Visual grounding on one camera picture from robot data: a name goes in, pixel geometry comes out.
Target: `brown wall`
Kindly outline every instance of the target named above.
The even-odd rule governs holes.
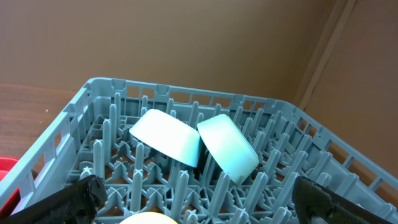
[[[118,77],[290,101],[333,2],[2,0],[0,82]]]
[[[359,0],[305,109],[396,177],[397,72],[398,1]]]

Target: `wooden table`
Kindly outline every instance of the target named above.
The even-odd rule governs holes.
[[[0,83],[0,156],[20,158],[75,93]],[[43,166],[41,158],[35,173]]]

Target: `gray plastic dish rack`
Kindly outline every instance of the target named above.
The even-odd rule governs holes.
[[[128,88],[139,90],[139,96],[129,97]],[[145,89],[154,92],[153,99],[143,94]],[[173,93],[186,94],[189,101],[174,100]],[[195,95],[210,102],[200,105]],[[216,103],[221,98],[228,104]],[[260,165],[236,186],[206,149],[196,169],[151,149],[130,137],[129,128],[152,108],[193,128],[227,114],[258,153]],[[307,122],[303,131],[302,122]],[[312,127],[317,130],[313,137]],[[62,139],[56,146],[59,132]],[[331,143],[349,154],[343,165],[328,152]],[[111,158],[104,157],[102,147],[112,148]],[[45,166],[34,180],[31,170],[41,155]],[[348,170],[354,159],[377,175],[370,186]],[[108,201],[98,211],[98,224],[119,223],[146,211],[164,213],[179,223],[299,223],[291,200],[298,175],[398,223],[396,208],[375,193],[382,181],[398,189],[398,180],[290,103],[112,78],[85,83],[0,182],[0,207],[16,188],[21,201],[14,213],[86,175],[103,173]]]

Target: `red bowl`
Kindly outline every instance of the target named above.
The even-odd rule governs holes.
[[[18,159],[15,157],[0,156],[0,181],[8,174],[12,167],[17,164]],[[19,189],[16,189],[8,201],[0,208],[0,219],[11,215],[20,200]]]

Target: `red plastic container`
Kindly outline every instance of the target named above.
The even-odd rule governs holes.
[[[0,181],[7,175],[7,173],[17,162],[17,158],[0,156]],[[16,189],[6,204],[0,209],[0,219],[8,217],[17,206],[20,199],[19,189]]]

